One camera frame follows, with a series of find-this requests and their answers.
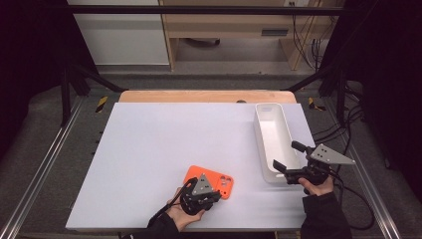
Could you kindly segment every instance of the hand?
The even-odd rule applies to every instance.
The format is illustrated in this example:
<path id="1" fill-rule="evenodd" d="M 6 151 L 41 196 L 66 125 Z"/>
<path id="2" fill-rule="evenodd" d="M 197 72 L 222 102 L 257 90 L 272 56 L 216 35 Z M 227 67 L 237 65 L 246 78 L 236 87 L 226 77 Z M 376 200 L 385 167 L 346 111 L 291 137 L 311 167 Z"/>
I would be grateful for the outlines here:
<path id="1" fill-rule="evenodd" d="M 180 189 L 181 189 L 180 187 L 177 188 L 174 196 L 177 195 Z M 174 204 L 175 205 L 171 206 L 165 212 L 168 214 L 168 216 L 170 216 L 173 219 L 179 232 L 181 232 L 190 223 L 200 221 L 202 215 L 205 213 L 205 210 L 201 210 L 200 212 L 198 212 L 198 214 L 193 215 L 193 216 L 186 214 L 186 212 L 183 211 L 183 208 L 180 205 L 180 197 L 177 198 Z"/>
<path id="2" fill-rule="evenodd" d="M 305 178 L 299 178 L 298 182 L 310 192 L 310 195 L 321 196 L 332 192 L 334 190 L 334 183 L 332 182 L 331 176 L 329 176 L 323 184 L 313 185 Z"/>

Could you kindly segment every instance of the wooden edge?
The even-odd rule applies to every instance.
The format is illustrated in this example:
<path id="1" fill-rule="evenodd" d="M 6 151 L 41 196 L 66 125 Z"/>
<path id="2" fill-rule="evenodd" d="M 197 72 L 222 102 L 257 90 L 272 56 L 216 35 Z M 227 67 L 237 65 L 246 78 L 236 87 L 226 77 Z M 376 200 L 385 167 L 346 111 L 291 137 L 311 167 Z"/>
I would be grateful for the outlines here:
<path id="1" fill-rule="evenodd" d="M 163 0 L 158 0 L 158 4 L 160 6 L 164 5 L 164 1 Z M 168 30 L 167 30 L 167 17 L 165 14 L 161 14 L 161 22 L 162 22 L 162 28 L 163 28 L 163 33 L 164 33 L 164 39 L 165 39 L 165 46 L 167 49 L 167 58 L 168 58 L 168 63 L 170 65 L 170 70 L 171 72 L 174 71 L 174 66 L 175 66 L 175 55 L 173 55 L 173 47 L 171 46 L 172 43 L 170 42 L 170 38 L 168 37 Z"/>
<path id="2" fill-rule="evenodd" d="M 282 91 L 126 91 L 120 103 L 296 103 L 292 92 Z"/>

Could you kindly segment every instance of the white table surface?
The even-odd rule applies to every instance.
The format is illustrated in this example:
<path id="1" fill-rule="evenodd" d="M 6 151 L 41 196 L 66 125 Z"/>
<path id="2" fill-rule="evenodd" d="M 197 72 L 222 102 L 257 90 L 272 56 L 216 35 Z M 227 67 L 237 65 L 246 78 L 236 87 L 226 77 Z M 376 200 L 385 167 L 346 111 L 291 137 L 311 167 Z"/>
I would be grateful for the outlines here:
<path id="1" fill-rule="evenodd" d="M 301 105 L 282 106 L 292 140 L 314 146 Z M 193 164 L 233 176 L 234 185 L 229 199 L 186 230 L 300 228 L 303 189 L 264 180 L 254 116 L 255 104 L 116 103 L 66 228 L 145 228 Z"/>

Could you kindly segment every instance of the white rectangular bowl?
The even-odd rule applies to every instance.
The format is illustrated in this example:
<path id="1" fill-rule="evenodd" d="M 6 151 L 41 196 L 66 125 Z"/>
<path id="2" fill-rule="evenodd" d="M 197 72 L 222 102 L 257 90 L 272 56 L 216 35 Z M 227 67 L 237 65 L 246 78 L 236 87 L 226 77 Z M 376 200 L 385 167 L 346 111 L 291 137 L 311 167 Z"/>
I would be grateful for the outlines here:
<path id="1" fill-rule="evenodd" d="M 300 168 L 301 164 L 292 148 L 283 107 L 280 104 L 257 104 L 254 128 L 264 179 L 287 186 L 284 175 L 273 168 L 273 160 L 284 164 L 287 169 Z"/>

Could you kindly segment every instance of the black curtain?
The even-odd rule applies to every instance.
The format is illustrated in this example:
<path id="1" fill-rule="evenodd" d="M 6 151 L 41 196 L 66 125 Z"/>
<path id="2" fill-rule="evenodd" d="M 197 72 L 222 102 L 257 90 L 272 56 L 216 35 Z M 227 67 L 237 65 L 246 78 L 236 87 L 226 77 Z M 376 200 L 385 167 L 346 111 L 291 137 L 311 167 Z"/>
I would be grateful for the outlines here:
<path id="1" fill-rule="evenodd" d="M 27 115 L 29 100 L 58 86 L 66 64 L 98 73 L 73 14 L 49 10 L 46 4 L 68 3 L 0 1 L 0 158 Z"/>
<path id="2" fill-rule="evenodd" d="M 355 7 L 362 1 L 347 4 Z M 363 109 L 389 162 L 386 166 L 401 170 L 422 201 L 421 15 L 418 0 L 379 0 L 356 32 L 342 69 L 348 81 L 363 85 Z M 341 44 L 363 16 L 338 20 L 322 67 L 336 59 Z"/>

